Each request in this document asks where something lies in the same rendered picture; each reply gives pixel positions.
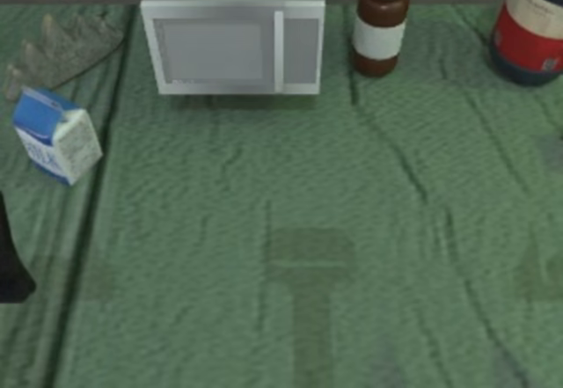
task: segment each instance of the pill bottle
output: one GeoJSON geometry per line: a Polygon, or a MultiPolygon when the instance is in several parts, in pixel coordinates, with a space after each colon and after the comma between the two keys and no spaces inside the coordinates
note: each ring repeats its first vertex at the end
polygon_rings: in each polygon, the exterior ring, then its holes
{"type": "Polygon", "coordinates": [[[368,77],[391,73],[398,61],[410,0],[358,0],[352,63],[368,77]]]}
{"type": "Polygon", "coordinates": [[[505,0],[489,53],[495,68],[517,84],[554,80],[563,70],[563,0],[505,0]]]}

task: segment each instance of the green tablecloth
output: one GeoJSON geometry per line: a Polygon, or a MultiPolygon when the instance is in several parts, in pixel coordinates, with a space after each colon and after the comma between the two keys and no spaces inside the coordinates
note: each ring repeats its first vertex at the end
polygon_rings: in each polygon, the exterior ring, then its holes
{"type": "Polygon", "coordinates": [[[136,16],[99,185],[9,155],[17,241],[54,259],[3,386],[42,357],[62,388],[559,388],[562,83],[498,78],[484,7],[414,7],[397,71],[359,77],[353,14],[327,12],[312,98],[158,96],[136,16]]]}

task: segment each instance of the blue and white carton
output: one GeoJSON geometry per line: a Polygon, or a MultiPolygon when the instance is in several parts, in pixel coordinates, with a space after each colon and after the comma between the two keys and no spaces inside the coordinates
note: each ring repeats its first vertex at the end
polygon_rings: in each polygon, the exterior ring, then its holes
{"type": "Polygon", "coordinates": [[[12,122],[29,158],[64,184],[72,186],[102,158],[88,113],[52,92],[25,87],[12,122]]]}

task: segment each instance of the white label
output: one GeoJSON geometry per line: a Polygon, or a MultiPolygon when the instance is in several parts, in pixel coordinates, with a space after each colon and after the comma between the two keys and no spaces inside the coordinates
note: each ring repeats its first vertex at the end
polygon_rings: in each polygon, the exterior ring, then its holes
{"type": "Polygon", "coordinates": [[[86,111],[81,111],[59,126],[55,132],[54,145],[69,183],[74,184],[101,158],[102,151],[86,111]]]}
{"type": "Polygon", "coordinates": [[[16,128],[16,131],[18,132],[19,138],[21,139],[22,143],[26,147],[27,155],[29,155],[29,158],[34,163],[42,166],[55,175],[64,178],[66,177],[64,175],[64,170],[61,167],[55,148],[37,141],[19,128],[16,128]]]}
{"type": "Polygon", "coordinates": [[[398,55],[405,34],[405,25],[374,27],[361,18],[355,18],[354,48],[356,52],[371,60],[387,60],[398,55]]]}
{"type": "Polygon", "coordinates": [[[563,39],[563,7],[545,0],[506,0],[507,10],[518,25],[549,39],[563,39]]]}

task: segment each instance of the microwave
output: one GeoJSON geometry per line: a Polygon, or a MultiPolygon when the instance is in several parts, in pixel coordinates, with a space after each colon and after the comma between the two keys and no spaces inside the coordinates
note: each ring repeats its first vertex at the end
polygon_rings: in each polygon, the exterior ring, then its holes
{"type": "Polygon", "coordinates": [[[142,0],[164,95],[318,94],[325,0],[142,0]]]}

